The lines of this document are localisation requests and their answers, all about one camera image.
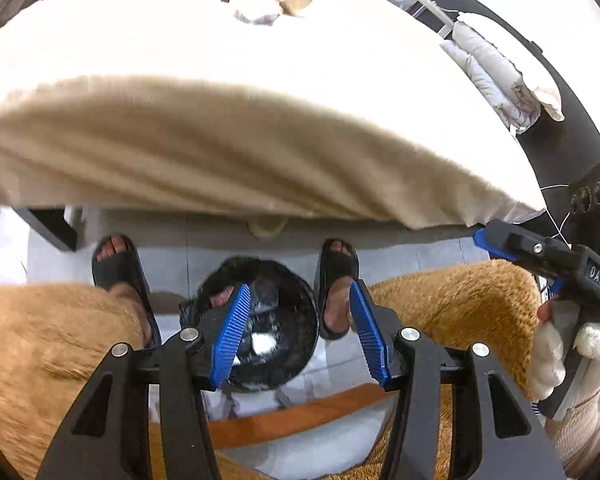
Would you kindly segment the clear plastic bag red print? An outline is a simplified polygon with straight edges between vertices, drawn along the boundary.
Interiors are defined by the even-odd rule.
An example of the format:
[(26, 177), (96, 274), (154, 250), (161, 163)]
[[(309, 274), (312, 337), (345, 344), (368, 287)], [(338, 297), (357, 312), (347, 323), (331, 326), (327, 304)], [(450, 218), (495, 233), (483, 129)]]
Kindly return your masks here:
[(278, 0), (230, 0), (235, 18), (251, 25), (271, 25), (283, 13)]

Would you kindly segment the black trash bin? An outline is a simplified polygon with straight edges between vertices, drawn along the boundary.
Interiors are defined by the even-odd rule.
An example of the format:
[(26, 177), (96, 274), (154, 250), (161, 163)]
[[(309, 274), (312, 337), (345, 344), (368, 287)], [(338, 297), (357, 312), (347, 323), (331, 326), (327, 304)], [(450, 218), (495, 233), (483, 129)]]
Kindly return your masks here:
[(180, 324), (195, 326), (212, 309), (212, 299), (230, 286), (251, 292), (249, 320), (228, 376), (238, 392), (274, 390), (302, 372), (317, 342), (317, 308), (309, 284), (274, 260), (234, 256), (223, 261), (180, 303)]

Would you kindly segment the right foot black sandal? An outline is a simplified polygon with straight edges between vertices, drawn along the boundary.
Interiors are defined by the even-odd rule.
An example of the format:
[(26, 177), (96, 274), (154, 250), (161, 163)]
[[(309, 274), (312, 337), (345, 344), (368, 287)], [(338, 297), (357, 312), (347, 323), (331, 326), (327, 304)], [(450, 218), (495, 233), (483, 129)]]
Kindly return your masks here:
[(315, 301), (323, 339), (340, 339), (352, 327), (350, 287), (359, 273), (358, 255), (351, 244), (340, 238), (324, 241), (315, 278)]

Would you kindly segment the foot black sandal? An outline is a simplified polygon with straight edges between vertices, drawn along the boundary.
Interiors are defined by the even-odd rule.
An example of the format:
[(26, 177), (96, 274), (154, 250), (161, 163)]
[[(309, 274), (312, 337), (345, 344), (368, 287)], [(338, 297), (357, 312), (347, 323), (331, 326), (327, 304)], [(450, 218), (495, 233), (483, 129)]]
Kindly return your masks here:
[(350, 287), (359, 273), (358, 255), (351, 244), (340, 238), (324, 241), (315, 278), (315, 301), (323, 339), (340, 339), (352, 327)]
[(105, 236), (92, 255), (92, 277), (97, 287), (127, 301), (137, 314), (144, 346), (162, 344), (160, 330), (149, 302), (149, 287), (132, 240), (124, 234)]

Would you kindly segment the left foot black sandal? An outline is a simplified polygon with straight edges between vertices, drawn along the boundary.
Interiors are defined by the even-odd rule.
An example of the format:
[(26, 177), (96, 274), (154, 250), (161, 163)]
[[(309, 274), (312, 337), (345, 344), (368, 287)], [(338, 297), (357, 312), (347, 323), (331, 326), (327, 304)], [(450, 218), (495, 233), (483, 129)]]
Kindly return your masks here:
[(92, 255), (92, 277), (97, 287), (127, 301), (137, 314), (144, 346), (162, 344), (160, 330), (149, 302), (149, 287), (132, 240), (124, 234), (105, 236)]

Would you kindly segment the beige plush bed blanket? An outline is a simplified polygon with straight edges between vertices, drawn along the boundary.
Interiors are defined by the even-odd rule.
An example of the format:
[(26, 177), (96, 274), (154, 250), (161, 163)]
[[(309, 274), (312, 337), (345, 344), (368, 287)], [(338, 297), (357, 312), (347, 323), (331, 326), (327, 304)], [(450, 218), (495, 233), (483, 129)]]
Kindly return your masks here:
[(313, 0), (41, 0), (0, 28), (0, 204), (520, 223), (518, 141), (426, 25)]

